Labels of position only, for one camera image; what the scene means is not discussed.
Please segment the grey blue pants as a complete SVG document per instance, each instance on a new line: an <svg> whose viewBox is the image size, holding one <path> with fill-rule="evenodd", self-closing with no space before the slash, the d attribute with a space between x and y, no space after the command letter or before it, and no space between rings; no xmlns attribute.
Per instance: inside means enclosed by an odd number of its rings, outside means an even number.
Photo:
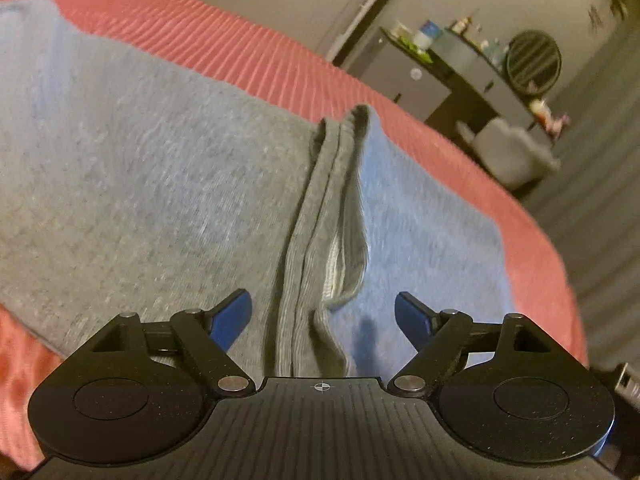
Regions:
<svg viewBox="0 0 640 480"><path fill-rule="evenodd" d="M238 288L231 353L255 380L392 377L413 354L400 292L478 322L514 308L495 223L371 107L307 122L52 0L2 3L2 304L71 354L122 311L165 321Z"/></svg>

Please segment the grey curtain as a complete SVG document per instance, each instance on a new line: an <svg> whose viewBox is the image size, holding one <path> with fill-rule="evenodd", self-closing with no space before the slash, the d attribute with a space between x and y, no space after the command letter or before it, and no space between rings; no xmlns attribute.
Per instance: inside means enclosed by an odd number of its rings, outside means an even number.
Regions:
<svg viewBox="0 0 640 480"><path fill-rule="evenodd" d="M639 0L555 105L561 169L524 200L561 255L590 363L639 362Z"/></svg>

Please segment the grey upholstered chair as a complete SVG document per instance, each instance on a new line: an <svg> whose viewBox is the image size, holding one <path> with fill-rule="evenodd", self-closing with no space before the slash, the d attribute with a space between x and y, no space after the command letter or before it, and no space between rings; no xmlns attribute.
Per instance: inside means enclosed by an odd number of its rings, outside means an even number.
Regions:
<svg viewBox="0 0 640 480"><path fill-rule="evenodd" d="M551 148L535 140L526 130L512 127L502 118L491 119L479 133L465 122L457 122L458 133L487 171L507 190L554 174L561 161Z"/></svg>

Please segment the pink plush toy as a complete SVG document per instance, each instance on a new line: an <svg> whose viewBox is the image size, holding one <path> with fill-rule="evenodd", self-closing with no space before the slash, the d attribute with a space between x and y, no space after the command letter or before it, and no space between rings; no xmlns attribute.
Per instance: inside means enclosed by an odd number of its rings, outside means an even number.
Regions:
<svg viewBox="0 0 640 480"><path fill-rule="evenodd" d="M541 127L552 138L558 138L562 131L572 123L570 116L555 116L545 100L534 99L529 102L529 110L534 114Z"/></svg>

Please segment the grey vanity desk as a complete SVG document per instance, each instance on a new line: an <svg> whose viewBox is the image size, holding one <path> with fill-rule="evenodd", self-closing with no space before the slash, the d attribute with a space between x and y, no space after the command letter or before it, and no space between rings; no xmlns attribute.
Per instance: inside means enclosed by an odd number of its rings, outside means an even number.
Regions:
<svg viewBox="0 0 640 480"><path fill-rule="evenodd" d="M496 117L525 129L536 141L552 145L547 133L503 76L463 38L446 30L431 45L431 58L436 75L450 93L425 123L462 151L466 152L469 147L457 124L464 122L472 132L478 133Z"/></svg>

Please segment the grey bedside cabinet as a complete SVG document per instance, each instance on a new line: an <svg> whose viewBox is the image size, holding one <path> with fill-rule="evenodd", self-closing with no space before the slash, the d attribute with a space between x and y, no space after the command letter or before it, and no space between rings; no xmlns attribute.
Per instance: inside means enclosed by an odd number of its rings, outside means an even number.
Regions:
<svg viewBox="0 0 640 480"><path fill-rule="evenodd" d="M450 90L384 29L374 34L346 72L386 96L420 122L448 98Z"/></svg>

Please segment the oval vanity mirror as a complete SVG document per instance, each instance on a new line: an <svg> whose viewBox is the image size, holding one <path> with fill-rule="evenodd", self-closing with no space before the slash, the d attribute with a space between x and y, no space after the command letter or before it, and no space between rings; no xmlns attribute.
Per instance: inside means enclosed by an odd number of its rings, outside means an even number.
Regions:
<svg viewBox="0 0 640 480"><path fill-rule="evenodd" d="M560 48L546 32L523 30L510 41L504 74L512 89L520 96L543 96L556 84L561 70Z"/></svg>

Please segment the green cloth on cabinet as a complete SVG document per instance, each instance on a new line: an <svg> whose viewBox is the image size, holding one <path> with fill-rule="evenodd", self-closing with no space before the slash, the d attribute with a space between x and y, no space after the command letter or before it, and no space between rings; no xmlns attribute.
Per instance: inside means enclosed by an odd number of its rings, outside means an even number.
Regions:
<svg viewBox="0 0 640 480"><path fill-rule="evenodd" d="M417 47L411 41L405 40L404 38L398 38L396 42L398 43L398 46L401 48L401 50L404 50L408 55L410 55L416 61L422 64L433 63L433 59L431 58L431 55L429 55L427 51L424 51L419 47Z"/></svg>

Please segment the red ribbed bedspread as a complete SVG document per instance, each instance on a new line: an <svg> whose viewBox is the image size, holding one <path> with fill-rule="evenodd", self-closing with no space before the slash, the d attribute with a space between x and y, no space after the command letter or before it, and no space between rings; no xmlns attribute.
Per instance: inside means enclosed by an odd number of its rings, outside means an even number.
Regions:
<svg viewBox="0 0 640 480"><path fill-rule="evenodd" d="M578 361L586 336L563 261L525 209L477 164L299 42L201 0L53 0L77 28L219 79L308 120L372 105L387 135L498 226L515 307Z"/></svg>

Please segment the white blue cup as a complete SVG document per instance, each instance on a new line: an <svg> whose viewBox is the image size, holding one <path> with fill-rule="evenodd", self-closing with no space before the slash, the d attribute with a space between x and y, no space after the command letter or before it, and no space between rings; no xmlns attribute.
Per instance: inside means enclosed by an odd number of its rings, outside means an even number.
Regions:
<svg viewBox="0 0 640 480"><path fill-rule="evenodd" d="M442 34L442 29L433 21L427 20L412 36L413 45L422 51L428 50Z"/></svg>

